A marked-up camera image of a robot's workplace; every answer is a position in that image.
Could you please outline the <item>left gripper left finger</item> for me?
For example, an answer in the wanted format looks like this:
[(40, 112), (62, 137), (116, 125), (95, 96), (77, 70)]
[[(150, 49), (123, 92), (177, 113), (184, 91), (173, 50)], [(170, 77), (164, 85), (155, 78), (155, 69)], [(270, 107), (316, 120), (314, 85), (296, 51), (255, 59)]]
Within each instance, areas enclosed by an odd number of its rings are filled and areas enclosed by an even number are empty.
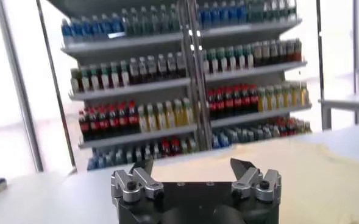
[(161, 200), (165, 194), (164, 184), (151, 177), (153, 164), (153, 159), (147, 159), (136, 162), (129, 172), (115, 170), (110, 179), (112, 200), (122, 199), (128, 204), (137, 203), (143, 197)]

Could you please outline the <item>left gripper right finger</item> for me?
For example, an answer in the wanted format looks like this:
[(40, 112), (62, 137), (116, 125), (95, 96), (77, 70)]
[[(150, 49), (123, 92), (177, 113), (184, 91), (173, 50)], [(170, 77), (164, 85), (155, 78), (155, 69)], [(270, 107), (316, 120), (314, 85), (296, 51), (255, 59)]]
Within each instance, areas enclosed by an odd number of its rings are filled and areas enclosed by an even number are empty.
[(230, 159), (236, 181), (231, 184), (231, 195), (235, 201), (255, 197), (262, 203), (280, 203), (282, 176), (277, 170), (268, 169), (263, 174), (249, 161)]

